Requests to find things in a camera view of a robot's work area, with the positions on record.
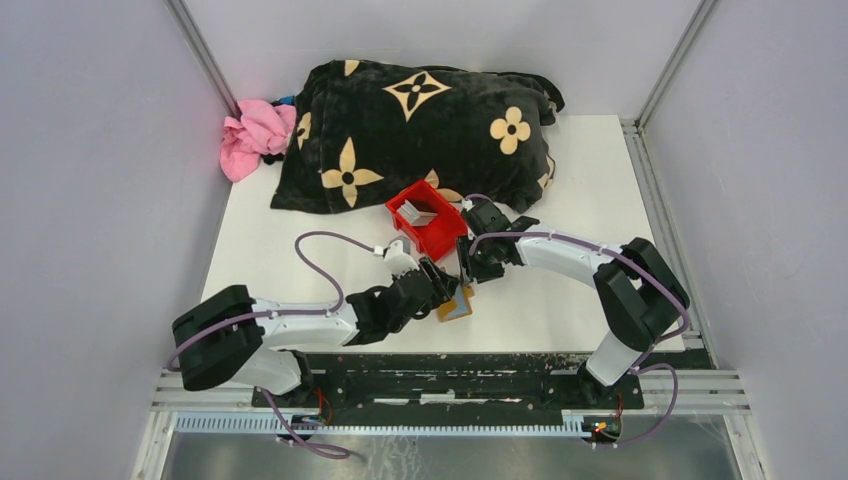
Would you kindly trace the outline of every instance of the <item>floral pattern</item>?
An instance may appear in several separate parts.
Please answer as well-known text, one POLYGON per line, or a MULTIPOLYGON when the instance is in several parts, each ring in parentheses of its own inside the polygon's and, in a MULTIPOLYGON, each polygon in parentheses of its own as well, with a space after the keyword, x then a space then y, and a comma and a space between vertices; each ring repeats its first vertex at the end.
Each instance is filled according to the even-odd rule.
POLYGON ((345 77, 349 77, 358 66, 359 60, 345 60, 345 77))
POLYGON ((297 124, 297 148, 303 149, 303 142, 309 138, 309 131, 312 130, 312 114, 306 112, 300 117, 300 123, 297 124))
POLYGON ((504 118, 496 118, 489 127, 489 134, 501 141, 504 155, 512 155, 518 149, 518 142, 530 138, 530 124, 521 121, 521 109, 509 107, 504 118))
POLYGON ((416 73, 406 80, 388 86, 383 90, 391 93, 398 99, 403 109, 403 114, 408 122, 415 110, 424 102, 435 95, 450 90, 450 87, 439 83, 427 72, 416 73))
POLYGON ((439 188, 439 175, 436 170, 430 170, 430 173, 424 177, 424 181, 429 183, 431 187, 436 189, 436 192, 449 202, 461 202, 462 195, 449 188, 439 188))
POLYGON ((542 190, 554 183, 554 174, 556 174, 556 162, 554 159, 550 155, 545 155, 545 159, 548 161, 548 171, 539 177, 539 186, 542 187, 542 190))
POLYGON ((350 208, 356 205, 356 197, 359 192, 357 187, 368 185, 382 180, 382 175, 379 175, 365 168, 356 168, 356 152, 353 149, 353 139, 348 137, 345 142, 342 153, 339 155, 339 169, 327 170, 321 174, 321 183, 324 188, 339 188, 342 189, 347 204, 350 208))

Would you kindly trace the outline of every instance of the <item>black fabric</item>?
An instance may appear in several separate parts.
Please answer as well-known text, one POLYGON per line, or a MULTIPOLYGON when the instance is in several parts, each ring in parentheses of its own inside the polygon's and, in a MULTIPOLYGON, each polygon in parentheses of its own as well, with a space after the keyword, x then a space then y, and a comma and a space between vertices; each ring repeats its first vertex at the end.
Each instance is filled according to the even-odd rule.
POLYGON ((347 60, 313 69, 295 106, 271 208, 345 212, 426 178, 448 200, 482 193, 524 212, 553 178, 541 126, 563 101, 536 75, 347 60))

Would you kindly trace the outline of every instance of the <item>white wall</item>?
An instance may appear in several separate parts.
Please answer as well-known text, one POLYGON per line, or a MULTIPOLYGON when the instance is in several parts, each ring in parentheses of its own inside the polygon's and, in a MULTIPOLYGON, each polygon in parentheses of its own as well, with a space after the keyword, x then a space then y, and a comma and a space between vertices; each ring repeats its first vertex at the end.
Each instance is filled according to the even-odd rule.
POLYGON ((128 478, 228 193, 164 2, 0 4, 0 478, 128 478))
POLYGON ((568 113, 635 117, 698 0, 186 0, 237 98, 333 59, 545 75, 568 113))
POLYGON ((647 140, 776 478, 848 477, 848 3, 724 1, 647 140))

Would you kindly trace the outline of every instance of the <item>white table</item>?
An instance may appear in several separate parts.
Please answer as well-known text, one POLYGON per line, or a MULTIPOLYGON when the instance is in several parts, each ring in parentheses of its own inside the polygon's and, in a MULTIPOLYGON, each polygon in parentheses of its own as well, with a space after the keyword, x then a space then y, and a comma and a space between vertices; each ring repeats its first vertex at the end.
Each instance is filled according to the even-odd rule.
MULTIPOLYGON (((630 155, 616 116, 560 116, 546 128, 556 179, 526 215, 585 238, 626 243, 651 239, 630 155)), ((250 294, 281 302, 334 300, 332 287, 297 257, 295 238, 310 230, 331 230, 369 245, 398 235, 383 206, 338 215, 272 210, 280 164, 262 165, 235 184, 209 268, 203 298, 243 283, 250 294)), ((313 237, 303 243, 310 259, 345 288, 361 292, 387 285, 388 271, 376 257, 340 240, 313 237), (350 255, 324 255, 347 249, 350 255)), ((458 268, 450 255, 440 262, 458 268)), ((592 351, 608 331, 594 290, 540 269, 507 267, 506 276, 475 286, 474 314, 439 323, 435 313, 411 320, 400 334, 360 347, 303 346, 307 352, 482 353, 592 351)), ((678 338, 658 350, 683 350, 678 338)))

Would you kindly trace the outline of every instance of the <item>red box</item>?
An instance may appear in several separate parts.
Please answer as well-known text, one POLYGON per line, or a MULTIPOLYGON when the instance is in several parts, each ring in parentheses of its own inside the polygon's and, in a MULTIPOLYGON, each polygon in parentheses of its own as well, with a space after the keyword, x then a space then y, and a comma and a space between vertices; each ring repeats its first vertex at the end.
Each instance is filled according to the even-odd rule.
POLYGON ((386 202, 386 208, 392 213, 396 230, 402 231, 412 240, 419 253, 424 253, 433 261, 438 261, 456 247, 456 239, 468 233, 465 220, 459 210, 448 203, 439 192, 426 181, 419 180, 406 190, 386 202), (433 212, 436 216, 420 227, 413 227, 398 213, 404 202, 409 201, 422 212, 433 212))

